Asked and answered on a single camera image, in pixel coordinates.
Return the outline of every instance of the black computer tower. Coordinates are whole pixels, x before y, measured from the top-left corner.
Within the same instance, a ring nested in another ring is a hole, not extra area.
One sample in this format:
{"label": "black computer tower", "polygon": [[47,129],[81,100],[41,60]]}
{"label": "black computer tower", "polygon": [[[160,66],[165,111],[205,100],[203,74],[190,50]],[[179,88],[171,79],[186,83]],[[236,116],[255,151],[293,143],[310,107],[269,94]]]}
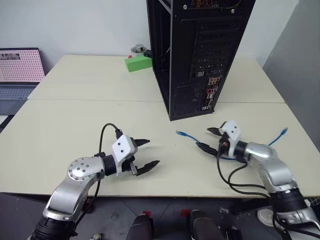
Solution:
{"label": "black computer tower", "polygon": [[170,120],[214,111],[254,4],[147,0],[153,71]]}

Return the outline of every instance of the wire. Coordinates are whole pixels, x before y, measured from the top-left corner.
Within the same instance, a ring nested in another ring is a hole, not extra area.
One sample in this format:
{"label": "wire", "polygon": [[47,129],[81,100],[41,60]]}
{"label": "wire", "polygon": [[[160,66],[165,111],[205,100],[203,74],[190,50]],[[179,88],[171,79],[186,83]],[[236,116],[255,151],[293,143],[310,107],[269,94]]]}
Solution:
{"label": "wire", "polygon": [[[101,153],[101,148],[102,148],[102,140],[104,137],[104,132],[107,126],[112,126],[114,127],[115,130],[118,130],[119,128],[117,128],[116,125],[114,125],[113,123],[107,123],[106,125],[103,126],[102,130],[101,130],[101,135],[100,135],[100,143],[99,143],[99,153]],[[90,201],[90,203],[88,204],[88,206],[85,208],[85,210],[83,211],[83,213],[81,214],[81,216],[78,218],[78,220],[75,222],[75,227],[74,229],[77,228],[78,224],[80,223],[80,221],[84,218],[84,216],[86,215],[86,213],[90,210],[91,206],[93,205],[94,201],[97,198],[98,192],[99,192],[99,188],[100,188],[100,180],[98,180],[98,183],[96,185],[96,189],[95,189],[95,193],[94,196],[92,198],[92,200]]]}
{"label": "wire", "polygon": [[191,138],[193,140],[195,140],[197,143],[202,143],[201,141],[199,141],[198,139],[196,139],[194,136],[191,136],[183,131],[175,131],[176,134],[178,135],[181,135],[181,136],[184,136],[184,137],[188,137],[188,138]]}
{"label": "wire", "polygon": [[309,236],[315,237],[317,239],[320,239],[320,235],[319,234],[316,234],[316,233],[313,233],[313,232],[310,232],[310,231],[306,231],[306,230],[302,230],[302,229],[296,228],[294,226],[287,225],[284,222],[280,221],[277,217],[275,217],[275,221],[280,226],[282,226],[283,228],[285,228],[287,230],[290,230],[290,231],[293,231],[293,232],[297,232],[297,233],[300,233],[300,234],[309,235]]}
{"label": "wire", "polygon": [[276,212],[275,211],[273,211],[272,225],[273,225],[274,229],[277,231],[277,233],[280,234],[280,236],[282,237],[284,235],[284,232],[280,228],[278,228],[276,225]]}
{"label": "wire", "polygon": [[81,214],[81,216],[79,217],[79,219],[75,222],[75,228],[78,226],[78,224],[80,223],[80,221],[84,218],[84,216],[86,215],[86,213],[90,210],[92,204],[94,203],[94,201],[97,198],[98,192],[99,192],[99,188],[100,188],[100,180],[98,181],[97,185],[96,185],[96,190],[94,193],[94,196],[92,198],[92,200],[90,201],[89,205],[85,208],[85,210],[83,211],[83,213]]}
{"label": "wire", "polygon": [[272,144],[274,144],[276,141],[278,141],[283,135],[286,134],[286,132],[288,131],[288,128],[286,127],[285,129],[282,130],[282,132],[280,133],[280,135],[275,139],[273,140],[272,142],[270,142],[268,144],[268,146],[271,146]]}
{"label": "wire", "polygon": [[[273,145],[273,144],[274,144],[276,141],[278,141],[283,135],[285,135],[287,131],[288,131],[288,128],[287,128],[287,127],[284,128],[284,129],[282,130],[282,132],[280,133],[280,135],[277,136],[272,142],[270,142],[270,143],[268,144],[268,146]],[[178,135],[180,135],[180,136],[184,136],[184,137],[191,138],[191,139],[195,140],[197,143],[201,143],[201,144],[202,144],[202,142],[199,141],[198,139],[196,139],[194,136],[191,136],[190,134],[187,134],[187,133],[185,133],[185,132],[183,132],[183,131],[175,131],[175,133],[178,134]],[[220,158],[223,159],[223,160],[236,160],[235,158],[223,157],[223,156],[221,156]]]}
{"label": "wire", "polygon": [[[219,172],[219,175],[220,175],[221,179],[222,179],[226,184],[228,184],[229,187],[230,187],[233,191],[235,191],[235,192],[237,192],[237,193],[240,193],[240,194],[244,194],[244,195],[259,195],[259,196],[263,196],[263,197],[265,197],[265,198],[267,198],[267,199],[269,198],[268,195],[266,195],[266,194],[264,194],[264,193],[261,193],[261,192],[246,192],[246,191],[240,191],[240,190],[234,188],[234,187],[255,187],[255,188],[265,189],[264,186],[257,185],[257,184],[235,184],[235,183],[232,183],[232,182],[226,180],[226,179],[224,178],[222,172],[221,172],[221,169],[220,169],[220,156],[221,156],[221,147],[219,147],[218,153],[217,153],[217,155],[216,155],[216,166],[217,166],[217,168],[218,168],[218,172]],[[243,169],[243,168],[245,168],[245,167],[246,167],[246,165],[241,166],[241,167],[235,169],[234,171],[232,171],[232,174],[230,174],[230,175],[232,176],[235,172],[237,172],[237,171],[239,171],[239,170],[241,170],[241,169]]]}
{"label": "wire", "polygon": [[103,126],[102,130],[101,130],[101,135],[100,135],[100,143],[99,143],[99,153],[101,153],[101,148],[102,148],[102,138],[104,137],[104,132],[107,126],[112,126],[114,127],[115,130],[118,130],[119,128],[117,128],[116,125],[114,125],[113,123],[107,123],[106,125]]}

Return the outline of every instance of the white table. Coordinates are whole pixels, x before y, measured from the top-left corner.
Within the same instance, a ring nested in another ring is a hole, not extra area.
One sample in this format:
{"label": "white table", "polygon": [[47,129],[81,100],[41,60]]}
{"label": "white table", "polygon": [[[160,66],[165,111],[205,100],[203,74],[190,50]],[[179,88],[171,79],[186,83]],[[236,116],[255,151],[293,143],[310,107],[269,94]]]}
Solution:
{"label": "white table", "polygon": [[[245,197],[223,183],[214,157],[175,133],[184,131],[217,146],[218,138],[206,129],[231,119],[248,142],[267,144],[288,127],[274,148],[302,194],[320,195],[320,154],[285,103],[220,102],[213,114],[170,122],[163,102],[95,100],[28,100],[0,134],[0,192],[51,194],[70,162],[97,153],[101,128],[111,122],[127,135],[151,140],[135,155],[136,165],[160,163],[138,177],[126,172],[105,178],[100,196]],[[114,130],[107,129],[102,148],[106,153],[114,140]],[[222,172],[227,175],[239,165],[222,160]],[[250,167],[233,181],[261,183]]]}
{"label": "white table", "polygon": [[[65,55],[28,99],[162,102],[152,68],[128,72],[122,56]],[[219,102],[283,103],[255,59],[235,59]]]}

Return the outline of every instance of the white wall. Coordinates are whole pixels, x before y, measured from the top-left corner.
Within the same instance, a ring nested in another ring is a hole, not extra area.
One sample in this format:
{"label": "white wall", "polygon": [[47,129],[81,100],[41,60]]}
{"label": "white wall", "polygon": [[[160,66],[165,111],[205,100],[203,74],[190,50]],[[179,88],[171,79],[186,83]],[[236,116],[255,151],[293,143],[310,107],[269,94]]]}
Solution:
{"label": "white wall", "polygon": [[319,9],[299,2],[263,69],[320,151]]}
{"label": "white wall", "polygon": [[256,0],[236,57],[267,61],[299,0]]}
{"label": "white wall", "polygon": [[[297,2],[256,0],[237,57],[263,66]],[[46,70],[64,54],[127,56],[137,43],[150,47],[146,0],[0,0],[0,48],[38,47]]]}

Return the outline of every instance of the laptop screen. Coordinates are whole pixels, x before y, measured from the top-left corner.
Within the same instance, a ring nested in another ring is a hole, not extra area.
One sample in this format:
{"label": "laptop screen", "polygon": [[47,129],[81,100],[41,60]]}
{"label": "laptop screen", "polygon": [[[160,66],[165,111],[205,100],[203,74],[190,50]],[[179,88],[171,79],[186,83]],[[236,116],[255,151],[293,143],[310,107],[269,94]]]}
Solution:
{"label": "laptop screen", "polygon": [[0,48],[0,84],[37,84],[44,78],[38,48]]}

